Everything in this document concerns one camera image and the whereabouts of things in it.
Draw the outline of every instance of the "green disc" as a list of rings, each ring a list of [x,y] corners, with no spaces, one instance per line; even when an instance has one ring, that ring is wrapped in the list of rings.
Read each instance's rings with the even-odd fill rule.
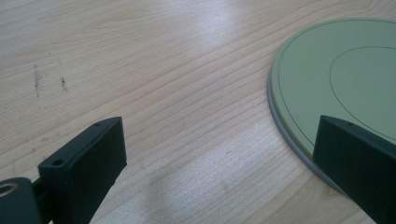
[[[320,115],[396,144],[396,22],[344,19],[300,31],[276,55],[268,99],[291,148],[336,188],[312,162]]]

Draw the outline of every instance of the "wooden table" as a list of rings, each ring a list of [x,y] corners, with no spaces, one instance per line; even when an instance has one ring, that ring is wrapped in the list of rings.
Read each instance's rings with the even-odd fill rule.
[[[0,179],[122,116],[128,166],[92,223],[373,223],[277,130],[266,81],[298,30],[396,2],[0,3]]]

